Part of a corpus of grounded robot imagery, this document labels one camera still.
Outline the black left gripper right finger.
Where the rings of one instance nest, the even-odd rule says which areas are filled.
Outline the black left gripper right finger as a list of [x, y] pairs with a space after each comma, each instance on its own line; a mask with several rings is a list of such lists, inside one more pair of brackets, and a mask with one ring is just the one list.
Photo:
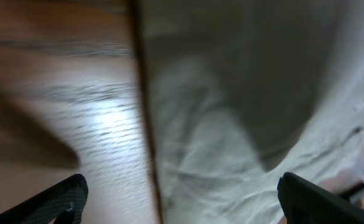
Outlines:
[[364, 224], [363, 209], [292, 172], [284, 173], [277, 190], [288, 223]]

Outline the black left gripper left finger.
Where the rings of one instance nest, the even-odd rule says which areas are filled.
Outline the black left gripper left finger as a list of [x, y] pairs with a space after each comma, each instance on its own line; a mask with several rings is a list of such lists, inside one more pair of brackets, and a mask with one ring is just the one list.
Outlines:
[[0, 214], [0, 224], [81, 224], [88, 185], [75, 174]]

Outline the beige khaki shorts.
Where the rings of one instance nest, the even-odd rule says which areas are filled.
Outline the beige khaki shorts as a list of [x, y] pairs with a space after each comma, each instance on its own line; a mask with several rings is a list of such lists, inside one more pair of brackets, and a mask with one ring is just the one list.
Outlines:
[[277, 223], [364, 170], [364, 1], [141, 1], [166, 223]]

